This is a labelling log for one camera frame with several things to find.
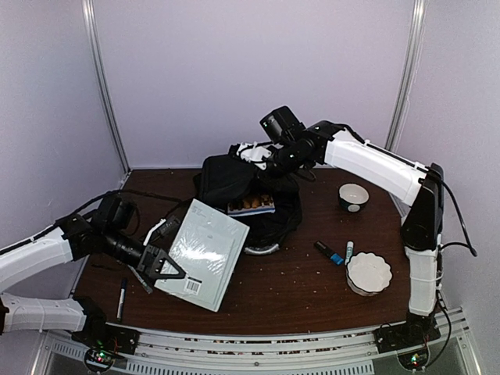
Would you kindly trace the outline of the dog picture book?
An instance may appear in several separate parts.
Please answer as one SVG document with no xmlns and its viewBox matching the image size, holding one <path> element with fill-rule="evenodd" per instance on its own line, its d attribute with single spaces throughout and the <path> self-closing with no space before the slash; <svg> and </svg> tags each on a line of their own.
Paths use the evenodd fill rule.
<svg viewBox="0 0 500 375">
<path fill-rule="evenodd" d="M 250 194 L 227 205 L 227 214 L 233 217 L 275 213 L 275 211 L 273 196 L 269 194 Z"/>
</svg>

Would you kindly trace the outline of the grey notebook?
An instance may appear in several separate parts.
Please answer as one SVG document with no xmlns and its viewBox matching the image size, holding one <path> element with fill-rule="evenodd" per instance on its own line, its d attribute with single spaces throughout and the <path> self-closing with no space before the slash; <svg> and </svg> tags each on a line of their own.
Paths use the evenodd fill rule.
<svg viewBox="0 0 500 375">
<path fill-rule="evenodd" d="M 154 287 L 218 312 L 248 232 L 249 226 L 193 200 L 169 251 L 185 276 L 157 280 Z"/>
</svg>

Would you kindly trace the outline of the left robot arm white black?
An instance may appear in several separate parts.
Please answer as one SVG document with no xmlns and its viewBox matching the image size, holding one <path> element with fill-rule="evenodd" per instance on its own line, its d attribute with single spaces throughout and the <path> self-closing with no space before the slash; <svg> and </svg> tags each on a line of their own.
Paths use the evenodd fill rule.
<svg viewBox="0 0 500 375">
<path fill-rule="evenodd" d="M 89 346 L 113 338 L 104 312 L 89 298 L 21 298 L 7 289 L 46 269 L 104 253 L 150 281 L 182 280 L 186 273 L 168 251 L 125 235 L 136 206 L 116 191 L 98 197 L 97 209 L 72 212 L 42 232 L 1 250 L 1 332 L 66 330 Z"/>
</svg>

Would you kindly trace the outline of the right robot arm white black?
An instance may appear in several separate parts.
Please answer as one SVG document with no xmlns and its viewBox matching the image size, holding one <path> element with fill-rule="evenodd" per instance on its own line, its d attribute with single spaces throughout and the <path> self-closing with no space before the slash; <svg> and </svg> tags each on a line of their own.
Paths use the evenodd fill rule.
<svg viewBox="0 0 500 375">
<path fill-rule="evenodd" d="M 345 170 L 384 189 L 409 207 L 400 234 L 410 265 L 409 311 L 401 339 L 418 344 L 434 328 L 441 265 L 444 212 L 442 168 L 424 166 L 378 147 L 349 125 L 321 120 L 306 127 L 281 106 L 259 122 L 273 149 L 257 162 L 269 174 L 285 175 L 316 164 Z"/>
</svg>

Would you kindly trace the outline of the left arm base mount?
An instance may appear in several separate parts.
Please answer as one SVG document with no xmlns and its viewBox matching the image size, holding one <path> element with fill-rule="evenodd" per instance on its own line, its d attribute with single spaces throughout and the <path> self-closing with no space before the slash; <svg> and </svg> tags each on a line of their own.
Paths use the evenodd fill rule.
<svg viewBox="0 0 500 375">
<path fill-rule="evenodd" d="M 135 354 L 139 332 L 105 324 L 94 330 L 85 328 L 80 332 L 72 332 L 71 338 L 87 347 L 83 358 L 87 369 L 91 373 L 101 374 L 123 362 L 127 355 Z"/>
</svg>

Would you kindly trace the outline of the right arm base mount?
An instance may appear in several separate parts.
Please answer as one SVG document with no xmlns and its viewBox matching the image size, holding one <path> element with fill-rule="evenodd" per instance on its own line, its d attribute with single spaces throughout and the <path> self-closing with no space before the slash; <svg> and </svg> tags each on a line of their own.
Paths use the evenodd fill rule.
<svg viewBox="0 0 500 375">
<path fill-rule="evenodd" d="M 430 364 L 431 341 L 441 337 L 437 327 L 424 329 L 419 324 L 380 325 L 374 332 L 379 353 L 396 352 L 399 365 L 412 372 L 424 370 Z"/>
</svg>

